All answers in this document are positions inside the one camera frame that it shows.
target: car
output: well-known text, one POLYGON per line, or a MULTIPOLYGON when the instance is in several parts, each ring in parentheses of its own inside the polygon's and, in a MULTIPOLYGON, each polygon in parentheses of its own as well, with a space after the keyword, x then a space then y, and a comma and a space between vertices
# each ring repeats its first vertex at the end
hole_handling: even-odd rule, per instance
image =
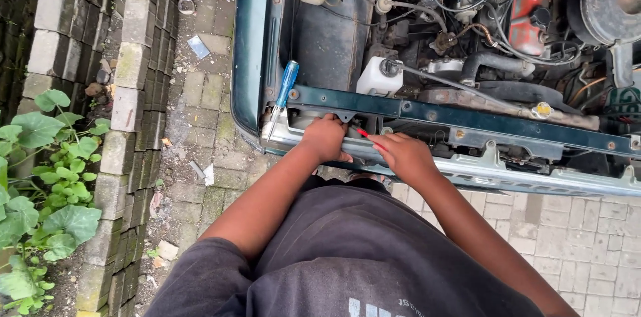
MULTIPOLYGON (((231 114, 262 153, 334 113, 424 141, 467 190, 641 197, 641 0, 236 0, 235 18, 231 114)), ((350 128, 354 162, 328 165, 394 179, 371 147, 350 128)))

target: gray t-shirt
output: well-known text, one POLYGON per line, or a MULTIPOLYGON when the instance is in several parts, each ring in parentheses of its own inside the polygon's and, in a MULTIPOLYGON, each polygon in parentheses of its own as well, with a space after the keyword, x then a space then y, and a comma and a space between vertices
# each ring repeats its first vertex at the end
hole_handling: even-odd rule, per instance
POLYGON ((221 238, 191 246, 146 317, 542 316, 407 206, 326 186, 301 194, 256 261, 221 238))

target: person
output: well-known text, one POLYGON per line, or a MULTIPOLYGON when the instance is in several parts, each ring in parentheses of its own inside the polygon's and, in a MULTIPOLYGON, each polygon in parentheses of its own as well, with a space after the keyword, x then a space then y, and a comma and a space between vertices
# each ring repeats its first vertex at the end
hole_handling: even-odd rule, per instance
POLYGON ((311 176, 352 161, 347 125, 316 118, 300 143, 180 256, 146 317, 578 316, 405 134, 371 135, 445 234, 374 179, 311 176))

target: engine bay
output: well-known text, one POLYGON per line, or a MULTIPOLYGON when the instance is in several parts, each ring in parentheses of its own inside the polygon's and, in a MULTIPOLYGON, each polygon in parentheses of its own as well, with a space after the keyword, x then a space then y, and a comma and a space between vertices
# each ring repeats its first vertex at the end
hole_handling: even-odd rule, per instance
MULTIPOLYGON (((301 85, 641 133, 641 0, 285 0, 284 9, 279 54, 300 64, 301 85)), ((288 108, 289 124, 304 129, 319 113, 288 108)), ((407 133, 442 158, 479 156, 492 140, 509 169, 534 174, 618 177, 631 162, 404 119, 345 121, 407 133)))

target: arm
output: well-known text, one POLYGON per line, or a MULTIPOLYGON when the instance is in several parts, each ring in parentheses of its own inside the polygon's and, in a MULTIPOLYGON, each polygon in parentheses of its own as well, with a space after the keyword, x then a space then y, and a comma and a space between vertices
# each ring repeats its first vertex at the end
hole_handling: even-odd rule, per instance
POLYGON ((247 259, 259 255, 316 167, 332 160, 352 161, 341 152, 347 127, 333 114, 315 118, 302 141, 243 192, 199 240, 220 237, 236 245, 247 259))
POLYGON ((578 316, 445 178, 429 148, 405 134, 370 135, 394 173, 432 209, 449 239, 505 284, 527 296, 546 316, 578 316))

